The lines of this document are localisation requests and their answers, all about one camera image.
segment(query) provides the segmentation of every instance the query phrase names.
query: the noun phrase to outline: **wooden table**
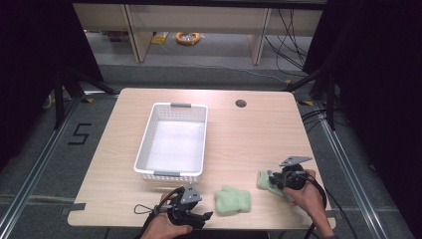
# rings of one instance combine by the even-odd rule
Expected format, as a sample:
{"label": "wooden table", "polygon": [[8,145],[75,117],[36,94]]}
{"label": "wooden table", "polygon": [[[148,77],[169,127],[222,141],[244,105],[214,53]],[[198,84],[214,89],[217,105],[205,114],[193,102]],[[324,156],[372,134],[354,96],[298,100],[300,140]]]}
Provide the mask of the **wooden table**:
{"label": "wooden table", "polygon": [[[247,105],[237,107],[238,100]],[[193,210],[197,214],[215,212],[204,228],[309,228],[312,222],[300,208],[292,208],[286,198],[257,186],[258,171],[281,171],[279,162],[290,155],[314,157],[292,94],[153,89],[121,91],[75,201],[86,203],[86,208],[71,211],[71,225],[140,227],[147,214],[134,214],[134,206],[153,207],[162,193],[180,186],[145,181],[133,170],[152,105],[159,102],[202,104],[209,109],[204,170],[195,184],[203,200]],[[318,172],[314,160],[303,167]],[[316,179],[322,184],[318,173]],[[251,212],[216,213],[214,193],[223,185],[248,190]],[[333,218],[329,222],[335,225]]]}

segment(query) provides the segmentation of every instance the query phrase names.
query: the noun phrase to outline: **floor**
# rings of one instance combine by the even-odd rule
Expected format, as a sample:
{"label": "floor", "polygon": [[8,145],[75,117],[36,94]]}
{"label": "floor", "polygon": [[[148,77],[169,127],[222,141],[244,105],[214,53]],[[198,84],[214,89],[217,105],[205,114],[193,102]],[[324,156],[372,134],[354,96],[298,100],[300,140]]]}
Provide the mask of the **floor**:
{"label": "floor", "polygon": [[[95,32],[89,32],[87,38],[101,67],[105,82],[116,88],[139,86],[138,75],[129,73],[160,67],[182,68],[192,72],[208,69],[209,73],[214,74],[212,76],[216,78],[226,76],[225,74],[244,76],[245,79],[255,78],[252,85],[256,84],[256,86],[260,81],[271,80],[284,87],[288,80],[297,81],[304,75],[287,60],[279,59],[278,61],[268,43],[264,46],[260,65],[252,65],[248,40],[244,35],[203,34],[201,40],[193,46],[178,45],[174,41],[174,35],[175,33],[169,33],[164,46],[151,45],[145,61],[141,64],[134,61],[128,41],[111,42],[107,35]],[[297,37],[297,45],[306,51],[311,40],[312,38]],[[280,40],[276,36],[269,37],[269,41],[277,48],[280,46]],[[295,47],[292,42],[288,46],[292,49]],[[297,53],[289,49],[283,52],[297,63],[300,62]],[[157,75],[160,78],[165,77],[158,73]],[[226,79],[215,79],[215,81],[226,81]],[[317,108],[317,105],[308,106],[305,103],[309,100],[308,92],[311,87],[312,83],[295,93],[302,115]],[[94,90],[90,86],[85,86],[85,89]],[[67,223],[69,207],[79,191],[114,103],[115,98],[98,98],[90,104],[77,103],[73,116],[63,129],[63,135],[59,137],[51,152],[50,159],[42,167],[42,174],[33,181],[34,188],[29,191],[30,197],[25,201],[26,206],[17,220],[12,222],[13,230],[2,235],[2,238],[133,238],[137,235],[139,228],[81,228],[72,227]],[[73,102],[68,102],[68,109],[71,109],[72,105],[74,105]],[[0,173],[2,214],[12,204],[14,196],[22,191],[22,185],[25,184],[33,166],[37,165],[40,155],[46,154],[43,148],[50,143],[54,113],[53,103],[52,107],[47,108],[34,125],[22,147],[21,154],[10,160],[7,167]],[[352,127],[347,124],[346,115],[338,112],[335,120],[337,127],[334,135],[341,141],[345,158],[350,163],[357,182],[367,197],[365,200],[373,206],[380,219],[381,231],[385,234],[376,236],[372,227],[366,222],[365,210],[362,210],[361,201],[352,190],[353,183],[347,177],[345,170],[347,167],[342,166],[341,160],[338,159],[341,155],[333,149],[332,141],[327,139],[328,135],[332,134],[327,132],[325,122],[315,116],[304,124],[324,184],[346,215],[346,217],[341,215],[339,206],[331,198],[330,202],[337,221],[335,233],[341,238],[354,238],[345,219],[348,218],[358,238],[413,238],[376,171],[368,167],[370,159],[359,144]],[[77,140],[73,137],[73,133],[81,122],[92,124],[90,128],[87,128],[90,131],[90,140],[87,140],[84,146],[69,146],[70,141]],[[286,233],[272,231],[269,234],[272,239],[302,238],[305,235],[303,231]]]}

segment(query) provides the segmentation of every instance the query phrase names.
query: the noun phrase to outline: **green cloth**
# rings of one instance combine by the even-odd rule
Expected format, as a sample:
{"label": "green cloth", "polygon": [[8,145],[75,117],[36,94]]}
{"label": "green cloth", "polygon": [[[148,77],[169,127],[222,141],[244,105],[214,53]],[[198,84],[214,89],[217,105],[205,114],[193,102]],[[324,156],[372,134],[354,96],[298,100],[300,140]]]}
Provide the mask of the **green cloth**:
{"label": "green cloth", "polygon": [[251,194],[249,191],[223,186],[215,193],[217,212],[223,215],[251,211]]}
{"label": "green cloth", "polygon": [[260,188],[269,190],[279,196],[284,196],[282,190],[280,190],[277,185],[271,184],[269,177],[273,175],[271,171],[259,171],[257,184]]}

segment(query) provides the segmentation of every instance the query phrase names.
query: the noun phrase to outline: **plastic basket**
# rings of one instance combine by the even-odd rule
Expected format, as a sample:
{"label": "plastic basket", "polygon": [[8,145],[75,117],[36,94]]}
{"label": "plastic basket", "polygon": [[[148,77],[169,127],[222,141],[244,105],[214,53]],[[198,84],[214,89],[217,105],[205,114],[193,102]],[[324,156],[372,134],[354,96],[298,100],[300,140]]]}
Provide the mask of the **plastic basket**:
{"label": "plastic basket", "polygon": [[134,170],[146,180],[198,182],[203,169],[208,108],[156,103]]}

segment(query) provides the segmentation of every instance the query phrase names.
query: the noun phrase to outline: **human hand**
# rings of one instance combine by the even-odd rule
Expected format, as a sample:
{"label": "human hand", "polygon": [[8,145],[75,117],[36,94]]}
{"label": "human hand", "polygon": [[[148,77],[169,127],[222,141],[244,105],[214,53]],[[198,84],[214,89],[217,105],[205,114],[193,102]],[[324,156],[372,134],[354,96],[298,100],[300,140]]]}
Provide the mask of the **human hand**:
{"label": "human hand", "polygon": [[[165,198],[166,194],[161,195],[161,200]],[[189,225],[176,226],[170,222],[167,213],[159,213],[152,219],[140,239],[172,239],[174,237],[188,234],[193,230]]]}
{"label": "human hand", "polygon": [[[315,180],[315,171],[307,169],[305,169],[305,171],[310,175],[310,180]],[[283,192],[295,199],[295,201],[291,203],[292,206],[300,206],[300,208],[308,214],[316,226],[320,237],[324,238],[334,235],[325,215],[322,197],[311,182],[307,181],[304,188],[301,190],[285,187]]]}

